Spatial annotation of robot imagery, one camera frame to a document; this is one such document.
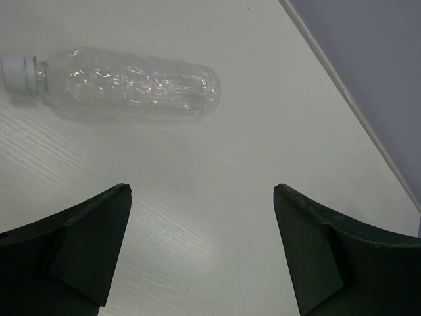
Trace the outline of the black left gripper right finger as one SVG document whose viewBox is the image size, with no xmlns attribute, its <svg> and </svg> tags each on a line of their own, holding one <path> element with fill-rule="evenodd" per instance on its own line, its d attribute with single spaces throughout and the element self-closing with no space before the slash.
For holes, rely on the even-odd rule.
<svg viewBox="0 0 421 316">
<path fill-rule="evenodd" d="M 419 315 L 420 239 L 274 188 L 274 210 L 301 315 Z"/>
</svg>

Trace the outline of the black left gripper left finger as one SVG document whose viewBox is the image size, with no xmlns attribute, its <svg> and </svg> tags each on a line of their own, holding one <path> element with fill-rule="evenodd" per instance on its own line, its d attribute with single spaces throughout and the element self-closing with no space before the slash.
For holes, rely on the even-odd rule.
<svg viewBox="0 0 421 316">
<path fill-rule="evenodd" d="M 124 239 L 132 190 L 117 184 L 1 233 L 2 315 L 98 315 Z"/>
</svg>

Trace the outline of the clear bottle white cap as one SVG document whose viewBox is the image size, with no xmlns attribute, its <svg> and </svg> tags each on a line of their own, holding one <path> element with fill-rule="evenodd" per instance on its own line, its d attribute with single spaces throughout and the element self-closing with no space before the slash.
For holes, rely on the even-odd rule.
<svg viewBox="0 0 421 316">
<path fill-rule="evenodd" d="M 202 117 L 218 107 L 221 96 L 220 80 L 207 66 L 97 47 L 44 61 L 5 55 L 1 71 L 6 90 L 74 120 Z"/>
</svg>

